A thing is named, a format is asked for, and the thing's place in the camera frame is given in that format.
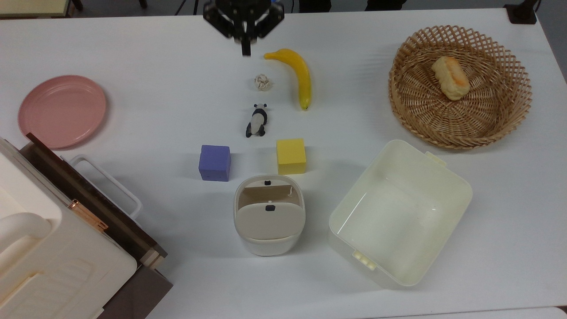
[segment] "purple cube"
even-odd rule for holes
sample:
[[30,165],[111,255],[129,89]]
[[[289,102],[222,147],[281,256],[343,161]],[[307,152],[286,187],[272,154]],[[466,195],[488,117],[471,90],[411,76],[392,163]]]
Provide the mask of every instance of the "purple cube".
[[201,146],[199,173],[201,173],[203,181],[228,182],[230,148],[228,146]]

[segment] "banana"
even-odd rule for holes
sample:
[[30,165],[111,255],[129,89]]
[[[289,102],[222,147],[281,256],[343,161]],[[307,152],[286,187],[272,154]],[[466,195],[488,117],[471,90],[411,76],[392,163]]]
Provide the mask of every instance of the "banana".
[[299,105],[306,110],[311,104],[311,77],[303,58],[290,49],[280,49],[264,54],[266,60],[278,60],[293,68],[299,84]]

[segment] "cable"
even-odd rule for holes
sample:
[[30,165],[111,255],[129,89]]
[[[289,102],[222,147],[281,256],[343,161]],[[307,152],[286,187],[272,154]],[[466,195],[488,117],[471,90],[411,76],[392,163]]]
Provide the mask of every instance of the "cable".
[[179,14],[179,11],[181,11],[181,8],[183,8],[183,5],[185,4],[185,1],[187,1],[187,0],[183,0],[183,2],[182,2],[181,5],[179,6],[179,9],[178,9],[177,12],[175,13],[175,15],[178,15],[178,14]]

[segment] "toy panda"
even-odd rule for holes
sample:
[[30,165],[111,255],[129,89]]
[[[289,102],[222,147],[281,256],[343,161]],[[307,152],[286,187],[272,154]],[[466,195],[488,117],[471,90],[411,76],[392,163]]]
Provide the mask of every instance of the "toy panda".
[[252,120],[248,123],[248,127],[246,128],[246,137],[251,137],[252,134],[258,134],[260,136],[264,136],[266,131],[264,130],[264,125],[268,122],[268,114],[264,110],[268,106],[266,104],[254,104],[256,108],[254,113],[252,113]]

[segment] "bread roll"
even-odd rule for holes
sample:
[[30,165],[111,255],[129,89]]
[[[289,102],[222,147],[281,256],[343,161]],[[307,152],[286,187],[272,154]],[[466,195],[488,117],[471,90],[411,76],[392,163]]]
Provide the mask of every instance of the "bread roll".
[[471,86],[467,75],[464,74],[459,61],[453,57],[440,57],[431,67],[435,78],[439,80],[441,91],[453,101],[461,99]]

